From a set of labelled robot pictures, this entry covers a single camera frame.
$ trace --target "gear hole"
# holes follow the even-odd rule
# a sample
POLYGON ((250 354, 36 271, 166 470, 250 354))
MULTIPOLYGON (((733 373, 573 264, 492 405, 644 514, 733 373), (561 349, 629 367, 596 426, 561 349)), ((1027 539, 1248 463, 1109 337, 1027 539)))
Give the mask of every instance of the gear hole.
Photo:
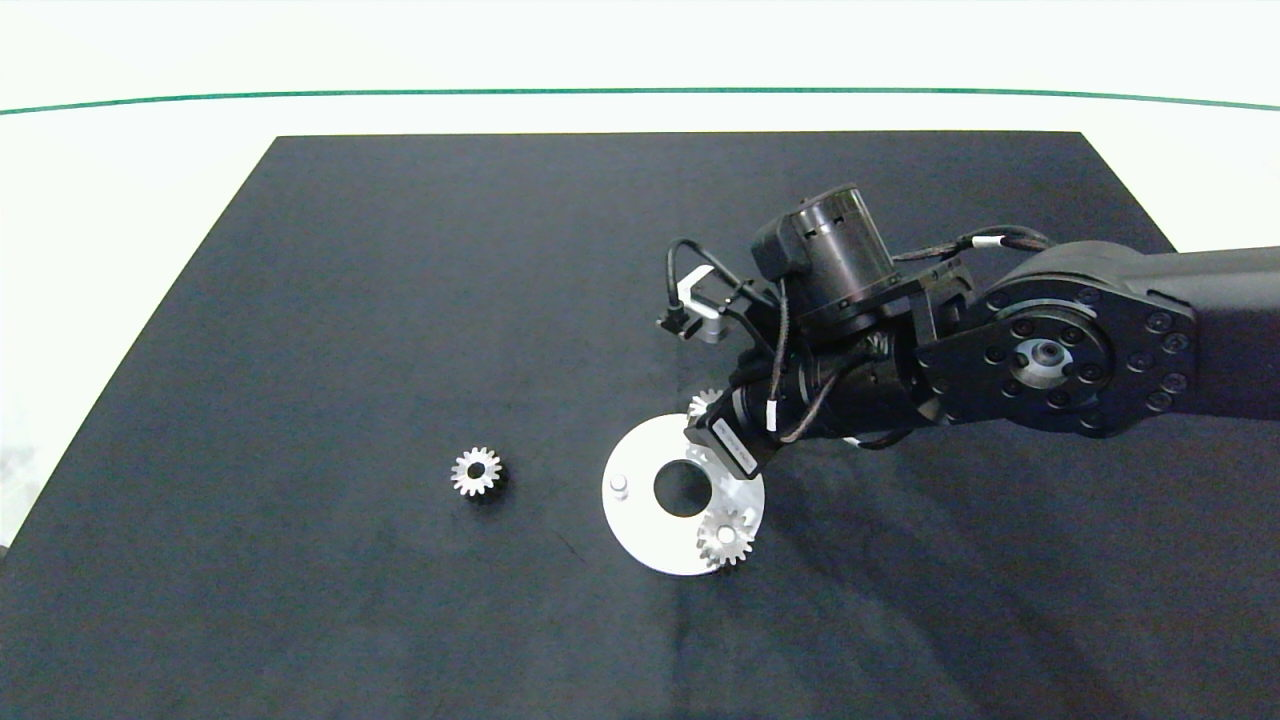
POLYGON ((712 480, 696 464, 672 460, 654 477, 653 495, 667 512, 692 518, 712 501, 712 480))

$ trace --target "white circular plate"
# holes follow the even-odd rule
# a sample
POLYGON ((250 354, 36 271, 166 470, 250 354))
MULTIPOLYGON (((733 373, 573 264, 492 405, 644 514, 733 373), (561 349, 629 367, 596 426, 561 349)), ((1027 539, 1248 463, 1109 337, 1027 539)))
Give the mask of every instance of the white circular plate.
POLYGON ((684 414, 645 420, 618 441, 604 465, 600 495, 604 518, 622 547, 640 562, 669 575, 703 575, 707 565, 698 547, 698 528, 707 511, 736 509, 753 534, 764 518, 764 475, 740 480, 705 447, 689 442, 684 414), (696 515, 681 518, 658 505, 653 484, 666 464, 694 462, 712 483, 712 498, 696 515))

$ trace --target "black cable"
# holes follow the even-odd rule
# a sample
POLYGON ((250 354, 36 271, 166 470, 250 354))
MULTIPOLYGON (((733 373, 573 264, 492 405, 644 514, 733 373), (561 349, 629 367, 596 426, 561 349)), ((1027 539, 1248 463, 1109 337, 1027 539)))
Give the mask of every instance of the black cable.
POLYGON ((919 250, 911 250, 893 256, 895 263, 910 261, 910 260, 925 260, 928 258, 938 258, 941 260, 947 260, 955 258, 956 255, 964 252, 965 250, 972 250, 974 246, 975 237, 991 237, 998 236, 1000 245, 1002 247, 1009 247, 1011 250, 1021 250, 1025 252, 1039 252, 1042 250, 1048 250, 1056 243, 1050 240, 1050 237, 1038 229, 1028 228, 1025 225, 987 225, 974 231, 969 231, 956 240, 943 243, 934 245, 931 247, 922 247, 919 250))
POLYGON ((911 428, 901 428, 897 430, 890 430, 888 433, 876 439, 858 439, 856 437, 846 437, 845 442, 849 442, 850 445, 860 450, 884 450, 886 447, 892 447, 902 442, 902 438, 905 438, 909 434, 911 434, 911 428))
POLYGON ((677 310, 682 306, 680 302, 680 291, 676 287, 676 251, 680 250, 681 247, 687 247, 694 252, 696 252, 698 256, 700 256, 703 260, 707 260, 707 263, 716 269, 716 273, 726 283, 728 283, 736 292, 741 292, 742 295, 750 297, 755 302, 759 302, 768 307, 777 307, 777 304, 772 299, 765 297, 754 287, 739 279, 739 277, 733 274, 733 270, 730 270, 727 266, 724 266, 724 264, 717 260, 714 255, 704 250, 701 245, 698 245, 695 241, 689 240, 687 237, 681 237, 673 240, 671 245, 667 246, 667 307, 668 309, 677 310))
POLYGON ((831 395, 831 391, 835 389, 836 383, 840 382, 840 378, 842 378, 851 366, 852 365, 849 365, 841 369, 838 373, 832 373, 831 377, 827 378, 827 382, 822 383, 822 389, 818 391, 818 395, 813 398, 813 402, 810 402, 809 407, 805 409, 804 416, 800 418, 800 423, 796 425, 794 430, 778 438, 780 442, 790 445, 803 438, 804 434, 809 432, 809 428, 813 425, 813 421, 818 419, 818 410, 822 409, 822 404, 827 400, 827 396, 831 395))
POLYGON ((791 311, 787 307, 786 277, 778 278, 778 345, 773 352, 773 373, 769 375, 769 400, 777 401, 782 384, 782 361, 787 357, 787 334, 791 329, 791 311))

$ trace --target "white wall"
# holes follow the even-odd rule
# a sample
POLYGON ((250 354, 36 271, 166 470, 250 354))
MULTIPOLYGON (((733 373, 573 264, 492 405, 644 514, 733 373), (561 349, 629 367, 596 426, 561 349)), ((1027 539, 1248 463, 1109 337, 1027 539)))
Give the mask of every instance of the white wall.
MULTIPOLYGON (((1280 106, 1272 3, 0 4, 0 111, 164 95, 964 87, 1280 106)), ((1183 251, 1280 245, 1280 113, 988 95, 197 100, 0 114, 0 543, 280 135, 1082 131, 1183 251)))

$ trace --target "silver gear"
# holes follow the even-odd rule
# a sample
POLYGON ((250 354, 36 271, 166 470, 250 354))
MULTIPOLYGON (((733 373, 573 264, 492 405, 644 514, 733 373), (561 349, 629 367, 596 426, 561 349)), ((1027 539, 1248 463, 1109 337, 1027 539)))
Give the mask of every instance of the silver gear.
POLYGON ((689 400, 689 410, 686 411, 686 415, 689 415, 690 420, 701 418, 707 414, 707 406, 719 400, 722 395, 724 393, 718 389, 704 389, 699 392, 689 400))
POLYGON ((456 457, 454 462, 457 465, 453 466, 453 489, 466 497, 484 495, 485 491, 495 488, 502 478, 502 459, 488 447, 472 447, 461 457, 456 457), (472 478, 470 470, 476 464, 484 466, 484 470, 480 477, 472 478))
POLYGON ((698 528, 698 547, 708 568, 745 561, 754 539, 755 530, 737 510, 708 510, 698 528))

